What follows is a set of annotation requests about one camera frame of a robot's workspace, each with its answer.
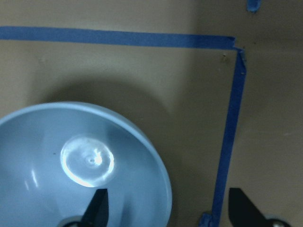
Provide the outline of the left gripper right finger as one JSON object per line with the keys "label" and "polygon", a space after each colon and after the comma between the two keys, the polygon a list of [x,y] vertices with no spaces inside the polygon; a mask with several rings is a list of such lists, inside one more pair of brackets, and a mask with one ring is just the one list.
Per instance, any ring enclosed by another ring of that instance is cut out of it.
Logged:
{"label": "left gripper right finger", "polygon": [[240,188],[230,188],[228,215],[233,227],[267,227],[267,219]]}

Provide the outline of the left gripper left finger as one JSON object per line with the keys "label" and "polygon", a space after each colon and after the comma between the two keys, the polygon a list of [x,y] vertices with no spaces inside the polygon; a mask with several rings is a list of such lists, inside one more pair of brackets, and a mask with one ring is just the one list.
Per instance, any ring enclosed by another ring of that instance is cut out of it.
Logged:
{"label": "left gripper left finger", "polygon": [[97,189],[84,215],[81,227],[106,227],[109,220],[109,202],[107,189]]}

